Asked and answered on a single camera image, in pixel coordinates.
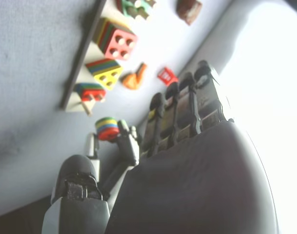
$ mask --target red square block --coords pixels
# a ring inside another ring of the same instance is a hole
[[[169,86],[173,82],[178,82],[178,78],[173,71],[165,67],[157,76],[166,86]]]

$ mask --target orange object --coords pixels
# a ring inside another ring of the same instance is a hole
[[[137,74],[133,73],[125,77],[125,79],[123,80],[123,85],[133,90],[140,88],[147,67],[148,66],[145,63],[143,63]]]

